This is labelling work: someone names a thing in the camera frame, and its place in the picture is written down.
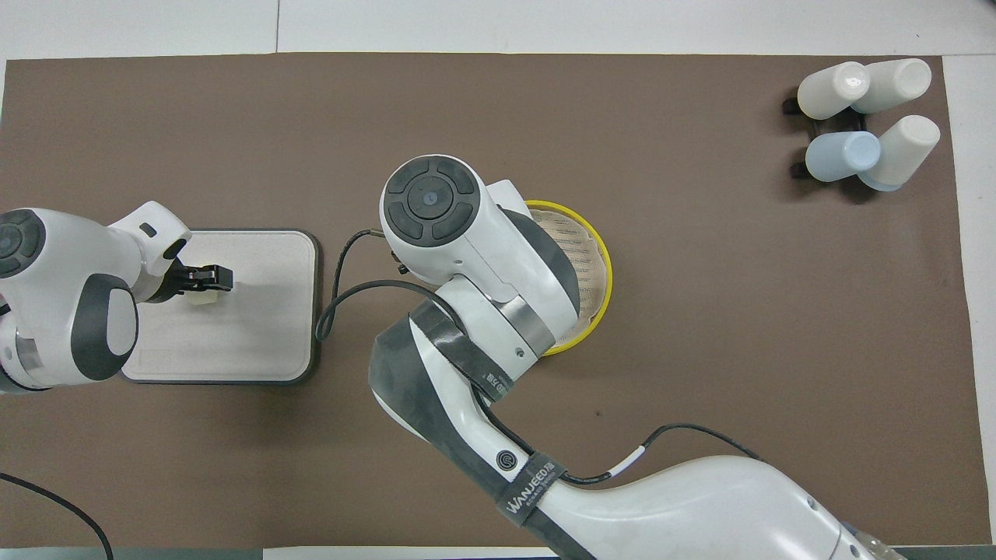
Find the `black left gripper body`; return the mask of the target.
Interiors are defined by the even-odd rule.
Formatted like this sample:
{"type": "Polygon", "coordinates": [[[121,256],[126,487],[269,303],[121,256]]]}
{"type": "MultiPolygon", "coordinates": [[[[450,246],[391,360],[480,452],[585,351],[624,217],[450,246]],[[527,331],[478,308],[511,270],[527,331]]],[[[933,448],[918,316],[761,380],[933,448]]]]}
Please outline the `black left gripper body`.
{"type": "Polygon", "coordinates": [[[146,298],[144,303],[159,304],[183,295],[188,289],[188,267],[182,263],[181,259],[175,258],[170,262],[170,268],[161,279],[159,288],[146,298]]]}

